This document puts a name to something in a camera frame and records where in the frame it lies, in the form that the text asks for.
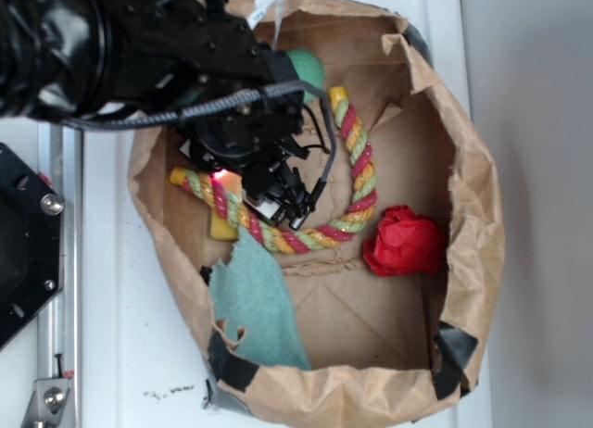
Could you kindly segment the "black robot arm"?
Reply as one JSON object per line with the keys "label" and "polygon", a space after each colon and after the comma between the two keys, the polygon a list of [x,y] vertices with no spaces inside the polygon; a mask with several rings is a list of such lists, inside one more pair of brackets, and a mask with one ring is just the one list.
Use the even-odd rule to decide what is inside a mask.
{"label": "black robot arm", "polygon": [[290,157],[303,91],[283,51],[227,0],[1,0],[1,113],[124,126],[143,112],[173,127],[201,171],[238,174],[248,203],[299,228],[315,202]]}

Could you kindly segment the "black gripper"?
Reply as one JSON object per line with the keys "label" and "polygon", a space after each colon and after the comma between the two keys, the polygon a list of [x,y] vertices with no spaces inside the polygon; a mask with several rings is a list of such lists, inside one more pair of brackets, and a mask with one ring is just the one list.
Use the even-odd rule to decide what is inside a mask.
{"label": "black gripper", "polygon": [[[205,72],[210,80],[199,102],[298,78],[289,55],[269,47],[260,49],[251,62],[217,58]],[[183,137],[180,150],[208,174],[228,170],[241,176],[243,199],[265,221],[288,220],[298,229],[315,209],[298,170],[287,163],[290,157],[309,156],[295,140],[302,131],[303,106],[304,95],[297,91],[191,120],[175,128]]]}

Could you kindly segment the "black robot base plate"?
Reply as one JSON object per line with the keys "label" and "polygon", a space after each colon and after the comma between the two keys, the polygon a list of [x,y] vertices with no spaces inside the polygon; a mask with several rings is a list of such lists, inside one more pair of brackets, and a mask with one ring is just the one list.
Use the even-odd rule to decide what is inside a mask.
{"label": "black robot base plate", "polygon": [[61,198],[1,144],[1,346],[60,289]]}

